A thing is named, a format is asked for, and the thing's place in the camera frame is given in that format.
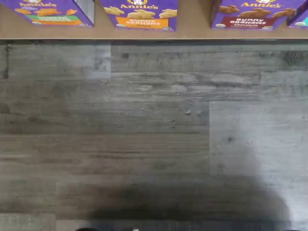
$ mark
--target wooden shelf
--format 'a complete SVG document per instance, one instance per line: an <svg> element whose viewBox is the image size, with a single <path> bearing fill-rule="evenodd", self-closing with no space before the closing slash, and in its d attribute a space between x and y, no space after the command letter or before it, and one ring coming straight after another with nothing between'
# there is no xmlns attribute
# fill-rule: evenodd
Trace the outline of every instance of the wooden shelf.
<svg viewBox="0 0 308 231"><path fill-rule="evenodd" d="M96 3L94 28L34 26L0 6L0 39L308 39L308 30L281 25L275 31L212 30L212 0L180 0L177 32L115 29L102 6Z"/></svg>

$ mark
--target gray wood-grain floor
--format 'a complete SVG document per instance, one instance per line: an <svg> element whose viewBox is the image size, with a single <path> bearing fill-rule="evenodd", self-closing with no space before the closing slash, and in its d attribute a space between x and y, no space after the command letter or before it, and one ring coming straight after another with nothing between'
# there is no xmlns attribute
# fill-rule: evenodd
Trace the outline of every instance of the gray wood-grain floor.
<svg viewBox="0 0 308 231"><path fill-rule="evenodd" d="M308 231L307 63L300 44L0 45L0 230Z"/></svg>

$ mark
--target green label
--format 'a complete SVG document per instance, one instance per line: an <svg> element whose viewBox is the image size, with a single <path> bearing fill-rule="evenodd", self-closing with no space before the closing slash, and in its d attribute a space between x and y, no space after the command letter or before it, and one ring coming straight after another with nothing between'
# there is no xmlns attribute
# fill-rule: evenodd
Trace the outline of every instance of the green label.
<svg viewBox="0 0 308 231"><path fill-rule="evenodd" d="M32 21L45 21L45 22L74 22L80 21L77 16L74 15L63 15L63 16L37 16L27 15Z"/></svg>

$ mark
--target bunny grahams box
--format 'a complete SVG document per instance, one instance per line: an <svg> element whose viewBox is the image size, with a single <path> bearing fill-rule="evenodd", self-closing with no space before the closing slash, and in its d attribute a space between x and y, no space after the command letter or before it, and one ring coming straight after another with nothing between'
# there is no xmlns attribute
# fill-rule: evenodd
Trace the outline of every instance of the bunny grahams box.
<svg viewBox="0 0 308 231"><path fill-rule="evenodd" d="M213 29L270 31L294 15L306 0L216 0Z"/></svg>
<svg viewBox="0 0 308 231"><path fill-rule="evenodd" d="M0 0L34 25L94 26L93 0Z"/></svg>
<svg viewBox="0 0 308 231"><path fill-rule="evenodd" d="M178 0L101 0L118 28L175 31Z"/></svg>

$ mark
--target red label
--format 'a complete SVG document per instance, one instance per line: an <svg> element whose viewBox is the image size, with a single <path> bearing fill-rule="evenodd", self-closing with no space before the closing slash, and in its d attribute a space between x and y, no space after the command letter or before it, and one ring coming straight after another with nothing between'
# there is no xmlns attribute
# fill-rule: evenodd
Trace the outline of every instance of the red label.
<svg viewBox="0 0 308 231"><path fill-rule="evenodd" d="M238 27L249 29L272 29L277 18L240 18L240 17L224 17L222 24L226 27Z"/></svg>

